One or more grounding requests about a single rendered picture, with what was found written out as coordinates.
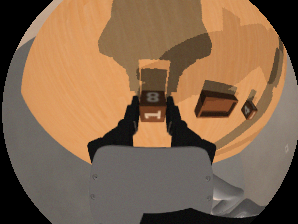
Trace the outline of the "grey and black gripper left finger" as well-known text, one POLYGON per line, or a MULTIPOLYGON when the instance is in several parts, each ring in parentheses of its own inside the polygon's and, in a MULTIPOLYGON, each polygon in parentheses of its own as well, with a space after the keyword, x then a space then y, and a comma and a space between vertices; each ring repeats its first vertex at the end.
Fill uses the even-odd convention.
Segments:
POLYGON ((98 148, 105 145, 133 146, 133 136, 138 132, 139 125, 139 97, 134 95, 131 105, 127 105, 124 119, 107 132, 103 137, 90 141, 87 145, 91 163, 98 148))

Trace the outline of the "brown rectangular tray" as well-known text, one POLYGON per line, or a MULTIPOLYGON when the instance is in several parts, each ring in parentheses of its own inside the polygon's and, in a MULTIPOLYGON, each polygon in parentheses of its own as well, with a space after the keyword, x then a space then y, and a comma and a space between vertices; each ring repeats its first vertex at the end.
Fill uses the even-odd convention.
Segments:
POLYGON ((202 90, 194 112, 196 118, 229 118, 237 103, 235 95, 202 90))

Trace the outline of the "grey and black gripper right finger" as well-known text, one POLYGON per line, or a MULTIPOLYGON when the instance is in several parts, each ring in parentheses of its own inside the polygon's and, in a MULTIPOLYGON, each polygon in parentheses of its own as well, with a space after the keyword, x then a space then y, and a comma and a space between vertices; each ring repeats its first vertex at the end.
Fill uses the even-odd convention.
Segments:
POLYGON ((166 128, 171 138, 171 147, 196 146, 207 151, 211 165, 214 160, 216 145, 196 134, 187 127, 187 123, 181 120, 179 107, 175 106, 173 96, 167 97, 166 128))

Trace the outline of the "brown cube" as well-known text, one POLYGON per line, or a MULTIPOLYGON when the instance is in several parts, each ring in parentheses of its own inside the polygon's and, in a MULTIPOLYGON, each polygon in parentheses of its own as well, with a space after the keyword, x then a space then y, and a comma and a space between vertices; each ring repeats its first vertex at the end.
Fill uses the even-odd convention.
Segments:
POLYGON ((248 100, 246 100, 244 106, 241 109, 241 112, 243 113, 246 120, 252 120, 257 111, 258 110, 253 104, 253 102, 248 100))
POLYGON ((164 122, 166 114, 164 91, 142 90, 139 102, 141 122, 164 122))

